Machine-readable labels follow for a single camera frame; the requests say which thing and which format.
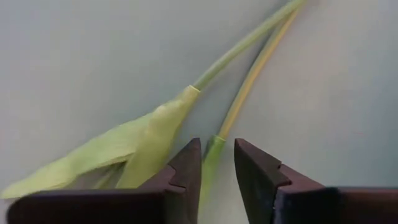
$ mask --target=gray wall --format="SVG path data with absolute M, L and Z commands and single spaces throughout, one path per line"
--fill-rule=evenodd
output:
M 0 0 L 0 188 L 171 99 L 284 3 Z M 328 185 L 398 185 L 397 9 L 309 0 L 228 146 L 246 138 Z M 206 89 L 176 148 L 216 133 L 257 50 Z M 203 223 L 247 223 L 231 152 Z

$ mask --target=green plant stem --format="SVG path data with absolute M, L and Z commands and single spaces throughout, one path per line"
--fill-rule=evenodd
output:
M 255 43 L 260 37 L 265 35 L 271 28 L 273 28 L 279 21 L 296 9 L 303 0 L 293 0 L 288 2 L 284 7 L 280 8 L 270 18 L 265 20 L 259 27 L 252 31 L 244 39 L 239 41 L 231 50 L 226 52 L 219 58 L 211 67 L 195 82 L 193 85 L 198 90 L 202 90 L 207 84 L 216 76 L 216 74 L 225 68 L 225 66 L 232 61 L 239 53 Z

